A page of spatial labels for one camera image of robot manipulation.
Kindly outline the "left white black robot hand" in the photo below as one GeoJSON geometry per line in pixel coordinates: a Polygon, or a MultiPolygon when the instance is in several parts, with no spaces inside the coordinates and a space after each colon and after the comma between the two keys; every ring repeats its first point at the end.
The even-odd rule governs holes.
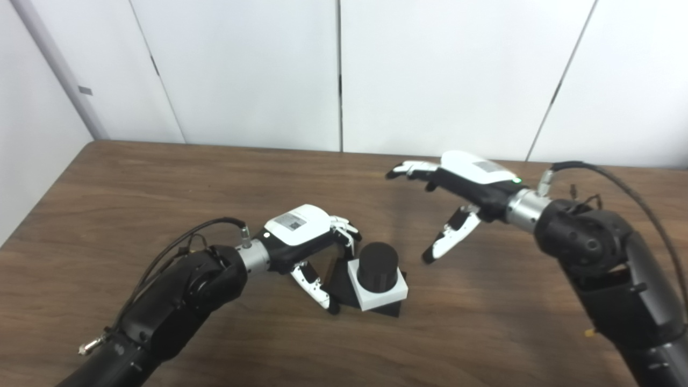
{"type": "Polygon", "coordinates": [[[256,263],[247,269],[253,274],[265,270],[291,275],[327,313],[338,314],[338,302],[324,289],[322,279],[309,259],[325,248],[337,245],[342,257],[352,260],[356,244],[362,240],[360,231],[348,219],[305,204],[268,220],[253,238],[258,256],[256,263]]]}

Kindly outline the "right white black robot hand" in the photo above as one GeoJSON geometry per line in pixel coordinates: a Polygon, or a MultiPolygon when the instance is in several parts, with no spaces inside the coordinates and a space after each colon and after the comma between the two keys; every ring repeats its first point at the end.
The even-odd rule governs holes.
{"type": "Polygon", "coordinates": [[[438,163],[403,161],[385,174],[388,180],[401,176],[424,181],[427,192],[440,187],[468,201],[423,252],[427,264],[449,253],[480,223],[505,220],[511,197],[526,188],[521,178],[500,164],[463,151],[445,152],[438,163]]]}

